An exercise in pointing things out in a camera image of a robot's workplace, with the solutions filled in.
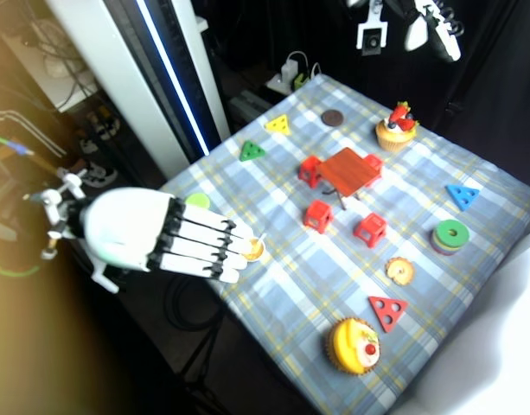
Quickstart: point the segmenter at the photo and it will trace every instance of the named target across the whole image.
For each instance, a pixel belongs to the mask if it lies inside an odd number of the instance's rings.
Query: wooden tabletop
[[[320,164],[317,171],[324,180],[345,197],[353,195],[380,175],[348,147]]]

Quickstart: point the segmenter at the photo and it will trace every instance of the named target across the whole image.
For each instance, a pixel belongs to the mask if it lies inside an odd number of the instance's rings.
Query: green triangle
[[[246,162],[247,160],[252,160],[254,158],[264,156],[265,154],[266,151],[261,149],[258,145],[252,143],[251,141],[246,141],[244,146],[241,148],[239,160],[241,162]]]

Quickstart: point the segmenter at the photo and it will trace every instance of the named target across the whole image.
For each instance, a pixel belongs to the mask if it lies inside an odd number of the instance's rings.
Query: white robotic hand
[[[117,188],[88,201],[73,175],[59,190],[46,190],[40,198],[53,225],[48,232],[50,252],[55,241],[79,239],[93,262],[92,279],[110,292],[118,287],[104,275],[107,265],[118,268],[165,270],[227,283],[239,279],[247,267],[244,253],[252,249],[252,229],[181,199],[146,188]],[[76,201],[61,200],[68,189]]]

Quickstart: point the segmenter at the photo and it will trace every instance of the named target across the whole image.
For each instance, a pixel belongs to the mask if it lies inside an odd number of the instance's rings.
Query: blue checkered tablecloth
[[[344,123],[323,124],[334,108]],[[287,114],[291,136],[263,125]],[[178,196],[206,193],[212,209],[238,216],[257,235],[266,232],[268,253],[250,264],[237,284],[213,287],[287,377],[324,413],[383,413],[428,361],[496,266],[530,225],[530,188],[494,164],[419,127],[417,139],[399,153],[383,151],[375,124],[389,111],[346,86],[320,75],[254,120],[164,186]],[[239,161],[246,140],[266,156]],[[347,198],[343,211],[335,195],[325,196],[297,179],[300,163],[322,160],[344,147],[384,160],[382,179]],[[480,195],[460,212],[444,186],[462,184]],[[335,214],[321,235],[303,226],[303,212],[315,199]],[[374,249],[352,235],[370,212],[388,222],[387,236]],[[470,241],[452,257],[435,253],[429,233],[455,218],[470,230]],[[411,260],[416,275],[401,287],[386,277],[393,257]],[[409,303],[386,334],[368,296]],[[363,376],[336,370],[324,353],[324,339],[343,317],[358,316],[380,335],[381,357]]]

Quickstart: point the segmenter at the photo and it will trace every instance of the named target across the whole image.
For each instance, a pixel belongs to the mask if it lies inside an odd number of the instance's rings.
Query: red toy chair
[[[386,236],[387,222],[377,214],[370,214],[354,229],[353,236],[364,240],[369,248]]]
[[[366,156],[365,162],[367,162],[370,165],[370,167],[372,167],[374,170],[378,171],[378,177],[375,177],[374,179],[372,179],[370,182],[366,184],[366,186],[370,188],[378,179],[381,178],[381,171],[382,171],[382,166],[384,165],[384,162],[382,162],[381,159],[374,154],[369,154],[368,156]]]
[[[307,182],[310,188],[315,188],[316,185],[322,180],[320,175],[316,172],[316,167],[321,164],[322,161],[315,157],[308,157],[299,168],[299,179]]]
[[[323,201],[313,201],[307,208],[303,224],[324,233],[326,226],[334,219],[332,208]]]

